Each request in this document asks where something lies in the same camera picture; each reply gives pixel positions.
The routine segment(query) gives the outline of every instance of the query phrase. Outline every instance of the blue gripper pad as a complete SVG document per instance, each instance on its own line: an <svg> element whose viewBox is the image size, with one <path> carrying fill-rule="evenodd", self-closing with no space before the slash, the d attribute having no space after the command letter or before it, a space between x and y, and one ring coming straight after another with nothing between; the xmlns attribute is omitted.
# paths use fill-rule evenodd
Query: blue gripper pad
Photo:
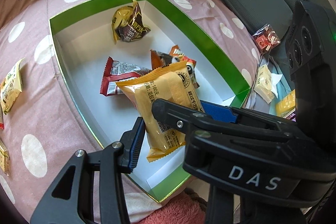
<svg viewBox="0 0 336 224"><path fill-rule="evenodd" d="M202 101L202 107L204 112L211 115L214 120L220 122L233 122L236 123L237 115L231 112L231 109L227 106L216 105L210 102Z"/></svg>

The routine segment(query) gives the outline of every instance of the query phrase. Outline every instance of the camera lens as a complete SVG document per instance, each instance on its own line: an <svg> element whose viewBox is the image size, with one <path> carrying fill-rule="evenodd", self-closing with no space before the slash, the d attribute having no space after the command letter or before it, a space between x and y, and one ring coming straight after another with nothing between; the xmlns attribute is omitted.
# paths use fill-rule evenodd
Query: camera lens
<svg viewBox="0 0 336 224"><path fill-rule="evenodd" d="M294 64L293 64L293 57L292 57L291 53L288 55L288 63L289 63L289 66L292 69Z"/></svg>
<svg viewBox="0 0 336 224"><path fill-rule="evenodd" d="M302 43L305 52L309 55L311 54L311 50L313 48L313 42L311 40L310 33L308 32L306 27L302 28Z"/></svg>
<svg viewBox="0 0 336 224"><path fill-rule="evenodd" d="M294 58L295 61L300 66L302 64L302 52L297 40L294 41Z"/></svg>

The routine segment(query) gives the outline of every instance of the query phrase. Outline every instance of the polka dot blanket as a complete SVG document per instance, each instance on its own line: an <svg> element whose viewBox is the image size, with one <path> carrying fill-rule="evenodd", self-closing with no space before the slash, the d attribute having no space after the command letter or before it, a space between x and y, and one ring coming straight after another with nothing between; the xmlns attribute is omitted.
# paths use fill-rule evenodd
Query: polka dot blanket
<svg viewBox="0 0 336 224"><path fill-rule="evenodd" d="M26 58L21 68L24 92L4 117L5 130L0 132L11 156L10 176L0 174L0 183L27 220L77 149L100 149L60 76L48 26L49 18L83 1L87 0L0 0L0 79ZM234 13L220 0L170 1L209 34L252 85L260 56ZM126 177L123 182L131 222L162 206Z"/></svg>

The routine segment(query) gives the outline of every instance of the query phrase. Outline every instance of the white lettering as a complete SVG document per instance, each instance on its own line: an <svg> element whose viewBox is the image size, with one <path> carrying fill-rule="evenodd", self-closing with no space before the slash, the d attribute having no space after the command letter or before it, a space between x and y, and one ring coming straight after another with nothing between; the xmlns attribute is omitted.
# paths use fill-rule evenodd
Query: white lettering
<svg viewBox="0 0 336 224"><path fill-rule="evenodd" d="M256 173L253 177L250 178L246 184L253 183L256 187L259 186L260 173Z"/></svg>
<svg viewBox="0 0 336 224"><path fill-rule="evenodd" d="M236 170L239 171L239 175L235 177L235 176L234 176L234 173L235 173ZM234 165L234 166L232 167L232 170L231 170L231 173L230 173L230 175L229 175L229 178L230 178L230 179L233 179L233 180L239 180L239 179L242 177L243 173L244 173L243 168Z"/></svg>
<svg viewBox="0 0 336 224"><path fill-rule="evenodd" d="M270 181L269 181L269 184L271 184L273 187L269 187L269 186L266 186L265 188L267 189L267 190L275 190L277 187L278 187L278 184L277 183L275 183L274 181L280 181L281 180L281 178L277 178L277 177L274 177L274 178L272 178Z"/></svg>

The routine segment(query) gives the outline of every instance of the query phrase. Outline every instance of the pink fluffy rug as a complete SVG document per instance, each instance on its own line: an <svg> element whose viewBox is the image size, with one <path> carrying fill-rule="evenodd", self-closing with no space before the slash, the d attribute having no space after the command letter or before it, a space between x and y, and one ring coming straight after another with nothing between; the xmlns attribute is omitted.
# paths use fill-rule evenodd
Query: pink fluffy rug
<svg viewBox="0 0 336 224"><path fill-rule="evenodd" d="M138 224L203 224L203 205L191 197L185 192L180 193Z"/></svg>

